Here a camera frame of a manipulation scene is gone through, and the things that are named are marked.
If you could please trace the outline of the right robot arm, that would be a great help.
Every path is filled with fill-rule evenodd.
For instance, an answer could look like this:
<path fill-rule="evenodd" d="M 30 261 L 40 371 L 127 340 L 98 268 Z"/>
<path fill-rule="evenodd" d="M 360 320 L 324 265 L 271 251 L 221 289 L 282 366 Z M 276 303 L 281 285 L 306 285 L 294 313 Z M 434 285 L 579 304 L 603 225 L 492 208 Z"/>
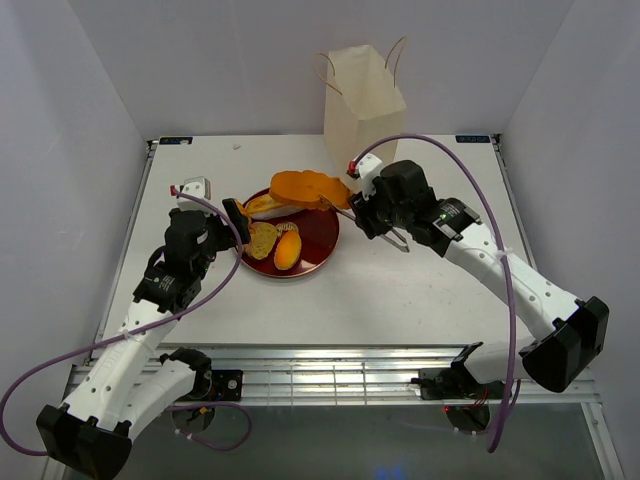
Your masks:
<path fill-rule="evenodd" d="M 349 200 L 355 223 L 368 238 L 404 230 L 515 307 L 533 337 L 518 350 L 528 378 L 562 393 L 601 353 L 609 307 L 596 296 L 579 299 L 499 248 L 496 236 L 468 205 L 454 197 L 437 198 L 417 163 L 386 165 L 368 155 L 352 161 L 347 173 L 359 187 Z"/>

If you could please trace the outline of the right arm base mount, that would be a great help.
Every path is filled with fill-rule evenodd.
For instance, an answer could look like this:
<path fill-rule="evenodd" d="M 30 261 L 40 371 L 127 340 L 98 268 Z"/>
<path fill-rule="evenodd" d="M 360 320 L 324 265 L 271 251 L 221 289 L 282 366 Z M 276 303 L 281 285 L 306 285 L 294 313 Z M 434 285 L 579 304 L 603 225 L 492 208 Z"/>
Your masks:
<path fill-rule="evenodd" d="M 464 366 L 467 358 L 481 345 L 481 342 L 467 345 L 444 369 L 420 369 L 410 383 L 419 387 L 421 399 L 460 399 L 479 403 L 481 400 L 501 398 L 503 382 L 479 383 Z"/>

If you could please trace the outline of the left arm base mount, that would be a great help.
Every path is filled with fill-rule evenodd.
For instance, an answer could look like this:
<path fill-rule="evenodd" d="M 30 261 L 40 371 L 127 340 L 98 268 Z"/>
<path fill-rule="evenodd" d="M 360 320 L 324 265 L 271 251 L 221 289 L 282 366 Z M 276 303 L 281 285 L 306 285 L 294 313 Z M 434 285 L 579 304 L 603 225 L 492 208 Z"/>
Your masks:
<path fill-rule="evenodd" d="M 242 370 L 215 370 L 212 360 L 196 349 L 180 347 L 160 357 L 166 361 L 180 361 L 196 372 L 192 389 L 179 401 L 239 401 L 242 397 Z"/>

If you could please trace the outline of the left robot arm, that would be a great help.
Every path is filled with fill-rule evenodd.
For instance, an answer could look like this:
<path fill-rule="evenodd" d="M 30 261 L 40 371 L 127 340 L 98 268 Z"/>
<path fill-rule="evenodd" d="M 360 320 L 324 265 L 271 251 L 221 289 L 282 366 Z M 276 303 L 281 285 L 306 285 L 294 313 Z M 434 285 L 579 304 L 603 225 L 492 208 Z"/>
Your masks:
<path fill-rule="evenodd" d="M 93 479 L 113 479 L 134 439 L 177 400 L 199 401 L 213 389 L 211 361 L 181 347 L 161 356 L 160 369 L 137 381 L 159 344 L 190 311 L 217 253 L 241 251 L 249 221 L 237 202 L 222 212 L 182 194 L 169 213 L 164 243 L 149 257 L 114 342 L 60 406 L 45 406 L 36 425 L 49 457 Z"/>

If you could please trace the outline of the metal tongs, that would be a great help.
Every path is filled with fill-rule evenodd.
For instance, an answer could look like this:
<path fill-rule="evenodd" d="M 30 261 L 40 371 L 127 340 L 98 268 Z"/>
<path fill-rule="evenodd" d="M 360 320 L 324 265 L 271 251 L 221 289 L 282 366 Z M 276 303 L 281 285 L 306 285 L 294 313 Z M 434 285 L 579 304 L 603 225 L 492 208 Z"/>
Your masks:
<path fill-rule="evenodd" d="M 351 195 L 348 199 L 350 212 L 338 207 L 326 196 L 321 195 L 320 200 L 327 204 L 336 213 L 351 220 L 360 230 L 364 232 L 369 240 L 381 238 L 394 248 L 403 253 L 409 253 L 410 248 L 407 240 L 388 222 L 381 220 L 374 211 L 373 205 L 369 204 L 362 194 Z"/>

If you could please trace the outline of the cut baguette slice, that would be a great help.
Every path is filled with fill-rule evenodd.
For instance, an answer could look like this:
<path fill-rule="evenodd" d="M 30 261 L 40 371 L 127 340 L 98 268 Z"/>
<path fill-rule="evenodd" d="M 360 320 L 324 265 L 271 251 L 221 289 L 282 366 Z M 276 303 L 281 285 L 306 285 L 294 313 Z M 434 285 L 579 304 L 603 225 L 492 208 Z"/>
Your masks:
<path fill-rule="evenodd" d="M 267 258 L 279 239 L 277 228 L 270 223 L 253 222 L 249 226 L 249 232 L 250 242 L 246 253 L 255 260 Z"/>

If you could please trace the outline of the large orange bread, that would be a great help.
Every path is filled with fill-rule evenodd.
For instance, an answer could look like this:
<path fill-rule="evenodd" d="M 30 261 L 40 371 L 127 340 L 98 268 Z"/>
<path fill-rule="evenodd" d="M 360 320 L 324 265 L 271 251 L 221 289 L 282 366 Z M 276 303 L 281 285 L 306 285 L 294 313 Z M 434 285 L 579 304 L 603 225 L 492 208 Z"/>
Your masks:
<path fill-rule="evenodd" d="M 269 195 L 283 204 L 315 210 L 349 209 L 352 191 L 337 177 L 312 170 L 281 171 L 270 182 Z"/>

